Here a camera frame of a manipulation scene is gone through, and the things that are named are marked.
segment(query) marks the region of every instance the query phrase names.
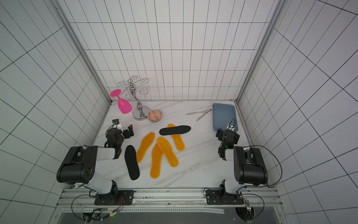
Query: butter knife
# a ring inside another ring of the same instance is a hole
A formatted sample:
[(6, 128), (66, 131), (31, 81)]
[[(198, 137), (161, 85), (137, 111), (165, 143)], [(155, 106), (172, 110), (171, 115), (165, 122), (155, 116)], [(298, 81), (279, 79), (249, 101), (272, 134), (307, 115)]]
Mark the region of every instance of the butter knife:
[(207, 111), (206, 113), (204, 113), (203, 115), (201, 115), (200, 117), (198, 117), (197, 121), (200, 120), (204, 115), (206, 115), (207, 113), (209, 113), (209, 111), (211, 111), (211, 109), (208, 110), (208, 111)]

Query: shoe insole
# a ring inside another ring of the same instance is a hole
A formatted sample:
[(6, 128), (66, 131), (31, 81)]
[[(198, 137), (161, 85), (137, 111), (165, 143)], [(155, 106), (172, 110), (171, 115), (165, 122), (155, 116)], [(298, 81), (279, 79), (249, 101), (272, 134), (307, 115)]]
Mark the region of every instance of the shoe insole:
[(153, 144), (154, 139), (155, 139), (154, 132), (150, 132), (142, 139), (142, 142), (140, 143), (140, 147), (137, 151), (137, 162), (138, 163), (142, 162), (145, 153), (147, 152), (149, 147)]
[[(168, 128), (171, 128), (171, 127), (175, 127), (175, 125), (168, 124)], [(183, 151), (185, 149), (185, 145), (184, 145), (184, 142), (182, 140), (182, 137), (179, 134), (172, 134), (171, 137), (172, 137), (172, 139), (174, 141), (176, 149), (178, 151)]]
[(139, 167), (135, 155), (135, 149), (133, 146), (129, 145), (126, 148), (126, 152), (124, 153), (124, 159), (126, 160), (129, 177), (132, 180), (136, 180), (139, 177)]
[(172, 135), (172, 134), (185, 134), (189, 132), (191, 129), (190, 126), (181, 125), (181, 126), (174, 126), (170, 128), (162, 128), (159, 130), (160, 135)]
[(179, 165), (179, 160), (178, 158), (175, 156), (174, 152), (173, 152), (173, 149), (169, 143), (168, 140), (166, 140), (165, 138), (163, 137), (158, 137), (157, 138), (157, 144), (160, 148), (160, 150), (163, 151), (166, 159), (168, 160), (169, 162), (169, 165), (172, 166), (172, 167), (176, 167)]
[(160, 175), (161, 159), (163, 158), (163, 151), (159, 148), (158, 144), (152, 149), (152, 165), (150, 166), (150, 177), (156, 179)]

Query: pink wine glass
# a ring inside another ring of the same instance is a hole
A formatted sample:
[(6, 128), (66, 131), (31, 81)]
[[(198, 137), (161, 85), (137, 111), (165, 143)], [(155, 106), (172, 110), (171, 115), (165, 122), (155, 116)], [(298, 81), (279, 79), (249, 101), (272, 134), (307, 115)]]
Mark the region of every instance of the pink wine glass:
[(122, 91), (120, 89), (113, 90), (110, 96), (118, 97), (118, 108), (120, 109), (122, 114), (128, 114), (129, 112), (132, 111), (133, 108), (127, 100), (119, 97), (119, 95), (121, 95), (121, 92)]

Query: marble table surface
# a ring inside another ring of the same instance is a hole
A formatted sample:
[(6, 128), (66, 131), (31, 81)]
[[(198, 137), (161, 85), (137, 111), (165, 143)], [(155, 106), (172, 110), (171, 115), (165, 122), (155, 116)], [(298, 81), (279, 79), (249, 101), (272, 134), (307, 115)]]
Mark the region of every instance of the marble table surface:
[[(136, 101), (131, 101), (133, 109)], [(143, 101), (143, 105), (150, 109), (158, 109), (163, 113), (163, 118), (156, 123), (149, 120), (136, 121), (132, 112), (122, 114), (114, 101), (105, 118), (104, 124), (95, 141), (95, 145), (103, 146), (106, 142), (105, 132), (112, 125), (112, 120), (119, 118), (123, 129), (133, 125), (134, 136), (125, 139), (122, 145), (122, 153), (118, 159), (97, 161), (96, 172), (110, 180), (114, 180), (118, 188), (151, 188), (151, 187), (219, 187), (224, 179), (234, 176), (233, 162), (224, 161), (218, 155), (220, 141), (215, 137), (213, 131), (212, 111), (202, 119), (196, 119), (201, 113), (186, 115), (193, 111), (202, 111), (212, 108), (213, 103), (224, 103), (234, 105), (233, 101)], [(182, 134), (185, 144), (183, 151), (177, 151), (171, 136), (164, 136), (173, 147), (173, 151), (179, 160), (177, 167), (171, 167), (165, 157), (161, 161), (160, 176), (152, 179), (149, 175), (151, 166), (151, 151), (156, 140), (147, 150), (144, 159), (138, 164), (140, 176), (136, 180), (129, 178), (124, 152), (128, 145), (133, 145), (138, 150), (142, 138), (149, 132), (155, 133), (155, 139), (159, 137), (159, 130), (173, 123), (176, 126), (191, 126), (191, 131)], [(238, 134), (240, 135), (238, 146), (248, 144), (244, 129), (237, 116)]]

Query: blue tray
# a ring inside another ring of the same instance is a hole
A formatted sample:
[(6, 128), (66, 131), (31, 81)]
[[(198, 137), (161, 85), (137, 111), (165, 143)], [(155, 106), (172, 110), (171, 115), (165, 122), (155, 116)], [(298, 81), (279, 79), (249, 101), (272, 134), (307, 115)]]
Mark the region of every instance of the blue tray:
[(234, 131), (238, 131), (237, 123), (239, 122), (236, 117), (235, 107), (230, 104), (213, 104), (213, 130), (216, 132), (218, 129), (225, 130), (229, 122), (235, 118), (236, 123)]

